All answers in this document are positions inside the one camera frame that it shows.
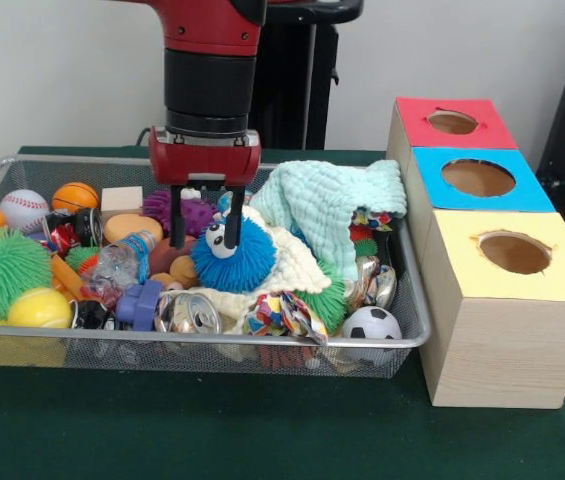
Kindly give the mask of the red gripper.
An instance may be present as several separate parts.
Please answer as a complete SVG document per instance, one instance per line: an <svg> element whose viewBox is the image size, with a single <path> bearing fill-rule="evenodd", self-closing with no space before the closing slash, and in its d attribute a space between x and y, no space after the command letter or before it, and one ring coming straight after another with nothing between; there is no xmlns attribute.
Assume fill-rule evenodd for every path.
<svg viewBox="0 0 565 480"><path fill-rule="evenodd" d="M181 212L181 186L195 182L220 182L226 187L247 186L255 177L261 160L261 143L255 130L224 138L207 138L172 133L152 127L149 158L159 184L170 185L170 245L181 249L185 243L185 219ZM225 246L240 243L245 188L232 188L231 207L226 216Z"/></svg>

